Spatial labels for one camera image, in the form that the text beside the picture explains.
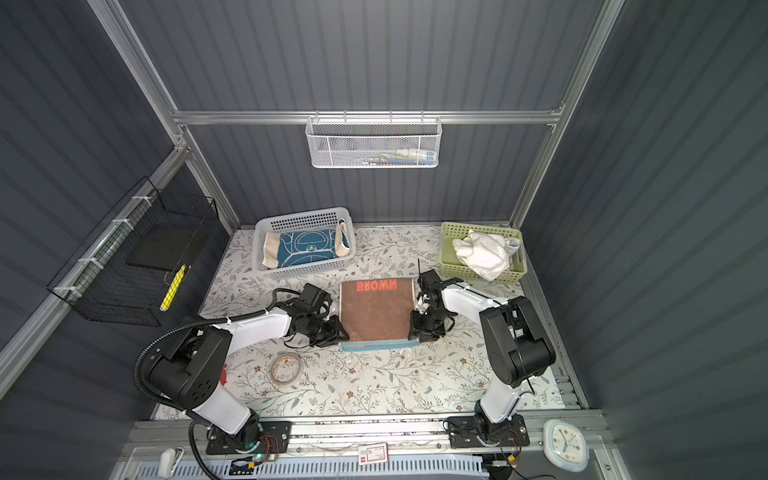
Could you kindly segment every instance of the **yellow brush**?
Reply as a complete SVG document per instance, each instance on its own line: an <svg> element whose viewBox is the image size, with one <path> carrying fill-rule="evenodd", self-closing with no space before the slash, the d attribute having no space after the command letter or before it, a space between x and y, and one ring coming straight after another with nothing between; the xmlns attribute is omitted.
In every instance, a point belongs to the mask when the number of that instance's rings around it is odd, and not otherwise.
<svg viewBox="0 0 768 480"><path fill-rule="evenodd" d="M166 312L170 308L170 303L174 301L176 292L179 290L179 285L181 285L181 280L184 279L184 274L186 272L187 272L186 265L182 265L179 271L176 272L174 281L170 283L170 286L168 287L168 293L165 294L165 298L163 298L163 303L160 304L161 312Z"/></svg>

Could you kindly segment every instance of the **white mesh wire basket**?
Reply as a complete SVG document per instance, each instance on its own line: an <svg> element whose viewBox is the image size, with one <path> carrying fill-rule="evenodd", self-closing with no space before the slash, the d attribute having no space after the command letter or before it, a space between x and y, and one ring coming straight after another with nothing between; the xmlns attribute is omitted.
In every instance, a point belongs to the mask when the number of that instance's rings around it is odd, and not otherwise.
<svg viewBox="0 0 768 480"><path fill-rule="evenodd" d="M440 152L440 119L414 123L306 122L306 140L317 168L434 168Z"/></svg>
<svg viewBox="0 0 768 480"><path fill-rule="evenodd" d="M341 219L344 219L346 222L346 238L349 241L349 255L346 257L284 266L271 270L262 264L264 261L264 240L266 239L267 232L289 233L334 229ZM274 280L283 280L292 276L302 276L344 268L352 263L355 252L355 232L352 226L352 219L349 217L349 211L344 207L335 207L259 220L253 232L253 252L251 257L253 258L254 272L266 275Z"/></svg>

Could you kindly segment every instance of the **black wire basket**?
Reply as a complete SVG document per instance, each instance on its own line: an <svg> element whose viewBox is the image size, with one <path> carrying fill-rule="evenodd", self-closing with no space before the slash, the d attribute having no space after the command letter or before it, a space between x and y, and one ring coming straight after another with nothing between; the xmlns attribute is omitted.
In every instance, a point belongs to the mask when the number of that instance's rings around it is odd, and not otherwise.
<svg viewBox="0 0 768 480"><path fill-rule="evenodd" d="M218 221L214 199L153 188L126 218L112 220L92 256L78 258L84 242L48 291L88 320L159 326Z"/></svg>

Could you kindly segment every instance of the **clock face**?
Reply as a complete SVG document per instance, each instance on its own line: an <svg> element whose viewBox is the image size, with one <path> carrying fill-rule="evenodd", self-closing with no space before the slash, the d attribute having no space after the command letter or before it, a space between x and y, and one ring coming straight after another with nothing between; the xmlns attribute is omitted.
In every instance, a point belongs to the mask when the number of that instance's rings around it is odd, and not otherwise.
<svg viewBox="0 0 768 480"><path fill-rule="evenodd" d="M581 433L572 427L557 424L552 430L552 447L554 453L566 462L581 463L584 461L586 445Z"/></svg>

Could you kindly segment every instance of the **brown towel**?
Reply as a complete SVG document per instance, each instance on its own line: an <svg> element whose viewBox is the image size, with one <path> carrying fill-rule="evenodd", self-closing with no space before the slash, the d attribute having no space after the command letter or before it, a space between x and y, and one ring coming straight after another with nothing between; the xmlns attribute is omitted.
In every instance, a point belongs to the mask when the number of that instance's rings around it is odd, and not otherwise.
<svg viewBox="0 0 768 480"><path fill-rule="evenodd" d="M339 302L341 324L350 342L408 339L413 278L344 282Z"/></svg>

